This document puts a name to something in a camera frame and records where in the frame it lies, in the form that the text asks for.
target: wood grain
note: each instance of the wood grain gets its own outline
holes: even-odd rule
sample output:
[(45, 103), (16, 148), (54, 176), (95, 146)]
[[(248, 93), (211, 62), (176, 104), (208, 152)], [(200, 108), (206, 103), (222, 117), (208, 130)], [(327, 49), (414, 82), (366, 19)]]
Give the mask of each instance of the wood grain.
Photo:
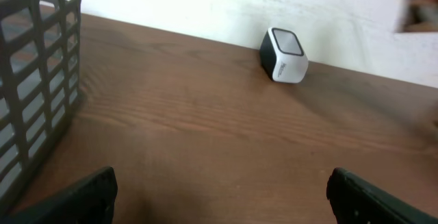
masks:
[(274, 83), (255, 50), (88, 15), (80, 78), (17, 210), (110, 165), (114, 223), (335, 223), (343, 166), (438, 216), (437, 89), (314, 63)]

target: perforated basket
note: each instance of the perforated basket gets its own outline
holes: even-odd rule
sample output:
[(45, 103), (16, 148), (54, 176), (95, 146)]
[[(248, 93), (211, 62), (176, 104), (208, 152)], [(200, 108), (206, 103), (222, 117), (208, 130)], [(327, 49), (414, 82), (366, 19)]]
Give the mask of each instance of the perforated basket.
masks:
[(0, 215), (78, 102), (81, 0), (0, 0)]

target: wall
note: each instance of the wall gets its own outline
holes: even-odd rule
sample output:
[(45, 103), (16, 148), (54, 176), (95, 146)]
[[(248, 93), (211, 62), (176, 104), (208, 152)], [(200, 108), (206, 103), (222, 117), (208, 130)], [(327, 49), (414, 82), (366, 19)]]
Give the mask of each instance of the wall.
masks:
[(270, 26), (309, 59), (438, 88), (438, 34), (395, 34), (404, 0), (83, 0), (82, 12), (257, 49)]

